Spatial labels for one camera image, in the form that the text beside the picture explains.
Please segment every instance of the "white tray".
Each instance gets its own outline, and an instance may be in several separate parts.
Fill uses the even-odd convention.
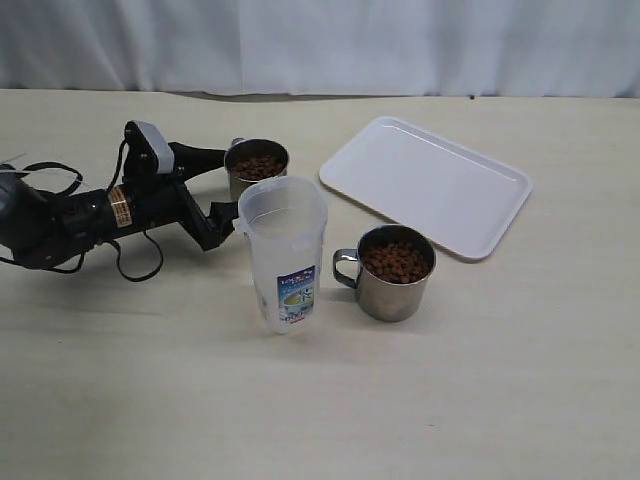
[[[493,252],[533,186],[516,169],[392,117],[349,141],[320,180],[469,261]]]

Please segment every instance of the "table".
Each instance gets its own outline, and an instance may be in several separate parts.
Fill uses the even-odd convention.
[[[333,194],[316,325],[300,335],[264,328],[240,235],[204,254],[158,229],[165,267],[135,285],[108,246],[70,277],[1,266],[2,478],[636,478],[640,101],[250,100],[2,91],[0,158],[63,161],[101,188],[139,119],[195,146],[280,141],[290,174],[317,182],[393,115],[527,172],[534,191],[486,261],[439,252],[420,311],[396,325],[331,276],[330,254],[382,222]],[[206,205],[225,185],[218,171],[190,188]],[[140,239],[123,246],[152,260]]]

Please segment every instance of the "clear plastic jug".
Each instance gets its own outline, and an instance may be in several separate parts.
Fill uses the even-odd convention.
[[[309,180],[263,180],[238,200],[238,230],[251,246],[258,305],[269,327],[289,333],[309,323],[320,287],[328,207]]]

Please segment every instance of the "white backdrop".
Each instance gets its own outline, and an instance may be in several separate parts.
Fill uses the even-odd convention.
[[[0,87],[640,96],[640,0],[0,0]]]

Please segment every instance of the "stainless steel mug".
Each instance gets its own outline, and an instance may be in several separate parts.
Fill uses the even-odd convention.
[[[239,161],[266,155],[276,157],[278,160],[283,161],[283,169],[274,176],[285,176],[287,174],[287,167],[289,166],[289,153],[279,143],[262,138],[235,138],[233,142],[231,142],[231,147],[227,150],[224,156],[224,168],[227,170],[227,175],[229,176],[229,193],[231,194],[231,201],[237,202],[242,192],[251,185],[260,181],[245,180],[237,177],[232,172],[233,167]]]
[[[376,277],[362,262],[366,252],[373,247],[385,247],[390,242],[409,242],[417,248],[428,264],[427,274],[416,282],[390,283]],[[338,271],[337,264],[343,260],[358,262],[358,275],[350,278]],[[400,322],[411,317],[420,306],[427,280],[436,266],[433,246],[423,235],[403,225],[382,225],[365,233],[358,247],[343,248],[333,255],[333,276],[355,289],[360,308],[377,320]]]

